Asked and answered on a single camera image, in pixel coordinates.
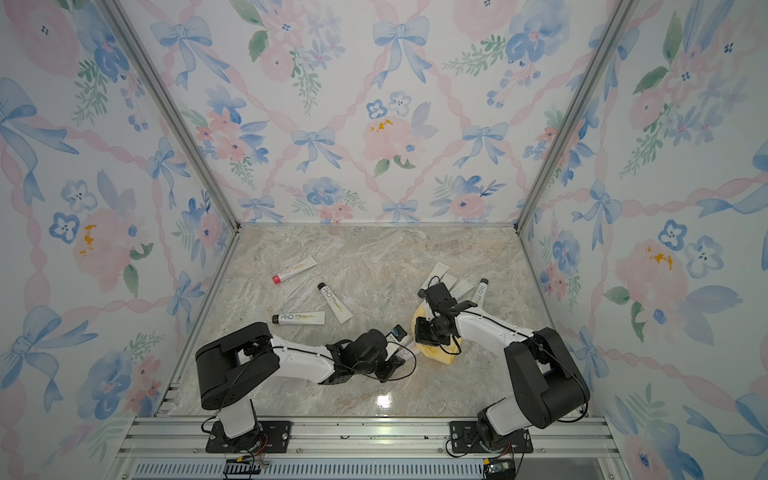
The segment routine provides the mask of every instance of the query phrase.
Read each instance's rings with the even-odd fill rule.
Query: yellow sponge
[[[420,316],[426,316],[426,314],[427,312],[424,309],[424,304],[422,303],[419,305],[416,313],[413,314],[413,320],[411,321],[412,332],[416,331],[416,318]],[[457,339],[456,341],[459,345],[462,344],[462,339]],[[443,352],[438,346],[422,345],[421,343],[416,343],[416,348],[419,349],[419,351],[423,353],[424,356],[435,359],[438,362],[443,362],[446,365],[452,364],[453,359],[456,358],[456,355],[449,355],[445,352],[458,353],[458,347],[453,342],[451,342],[451,344],[448,346],[443,346],[445,352]]]

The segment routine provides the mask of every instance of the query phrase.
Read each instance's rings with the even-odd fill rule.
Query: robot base
[[[451,429],[451,451],[454,455],[461,455],[462,453],[491,453],[499,454],[507,449],[507,445],[512,446],[515,449],[515,453],[532,453],[533,444],[531,444],[531,436],[528,434],[528,430],[519,429],[514,432],[493,439],[491,445],[486,445],[485,442],[480,439],[475,441],[475,438],[480,435],[477,422],[450,422]]]
[[[221,422],[214,423],[210,432],[208,444],[205,445],[207,453],[239,453],[243,450],[258,452],[261,449],[261,444],[257,446],[257,443],[263,440],[262,433],[268,438],[263,453],[285,453],[288,451],[290,422],[257,422],[255,429],[234,439],[229,439],[224,435]]]

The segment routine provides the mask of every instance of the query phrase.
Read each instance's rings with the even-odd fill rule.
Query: marble surface
[[[550,321],[519,239],[507,227],[246,227],[195,350],[253,322],[307,345],[356,339],[396,324],[410,332],[416,296],[436,262],[473,284],[490,280],[484,308],[532,329]],[[272,275],[312,255],[318,265],[284,283]],[[339,324],[317,289],[325,282],[355,315]],[[273,325],[273,313],[326,311],[322,326]],[[258,415],[474,416],[511,394],[505,364],[480,345],[462,344],[452,365],[418,355],[415,373],[380,383],[354,376],[337,386],[271,378],[249,397]],[[413,361],[395,376],[410,372]],[[171,415],[209,415],[200,407],[194,359],[182,375]]]

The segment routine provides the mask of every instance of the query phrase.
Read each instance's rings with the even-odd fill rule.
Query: black mounting plate
[[[208,444],[205,451],[208,453],[239,453],[243,450],[251,451],[257,442],[261,441],[262,432],[268,438],[266,447],[262,453],[285,453],[288,451],[288,441],[290,440],[290,422],[288,421],[269,421],[257,422],[256,428],[248,433],[244,433],[235,439],[228,439],[224,435],[221,422],[216,421],[210,429]]]
[[[492,455],[498,455],[501,451],[488,450],[483,444],[481,439],[475,438],[479,435],[477,429],[477,422],[449,422],[451,430],[451,452],[454,455],[461,455],[462,453],[489,453]],[[531,443],[531,435],[526,429],[515,430],[507,435],[509,442],[512,444],[512,448],[515,449],[515,453],[523,453],[525,446],[525,453],[533,452],[533,444]]]

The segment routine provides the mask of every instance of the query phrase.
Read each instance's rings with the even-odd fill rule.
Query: vent grille
[[[482,460],[435,460],[417,458],[338,458],[323,460],[270,459],[269,468],[263,468],[257,478],[310,479],[310,478],[418,478],[443,480],[446,478],[482,478]],[[249,465],[225,464],[223,460],[146,459],[137,464],[136,480],[183,480],[186,478],[220,479],[224,468],[228,478],[247,478]]]

